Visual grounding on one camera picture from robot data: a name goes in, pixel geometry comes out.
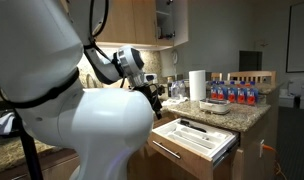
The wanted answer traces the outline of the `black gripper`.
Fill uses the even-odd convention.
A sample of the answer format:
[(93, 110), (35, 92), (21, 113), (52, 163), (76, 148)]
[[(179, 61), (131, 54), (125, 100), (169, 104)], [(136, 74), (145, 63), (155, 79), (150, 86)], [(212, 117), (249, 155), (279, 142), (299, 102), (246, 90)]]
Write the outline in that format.
[(159, 94), (159, 89), (156, 84), (146, 84), (141, 87), (136, 87), (137, 91), (140, 91), (143, 93), (146, 98), (149, 100), (149, 102), (152, 104), (152, 109), (155, 112), (155, 115), (158, 119), (162, 118), (161, 114), (161, 108), (162, 105), (159, 101), (158, 94)]

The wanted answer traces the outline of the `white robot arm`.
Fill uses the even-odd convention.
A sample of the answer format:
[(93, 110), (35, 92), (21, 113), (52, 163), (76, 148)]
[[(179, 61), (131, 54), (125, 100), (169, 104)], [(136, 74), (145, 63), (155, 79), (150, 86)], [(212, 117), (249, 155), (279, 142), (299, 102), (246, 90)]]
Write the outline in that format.
[(0, 88), (35, 139), (71, 148), (73, 180), (127, 180), (160, 103), (138, 50), (95, 38), (110, 0), (0, 0)]

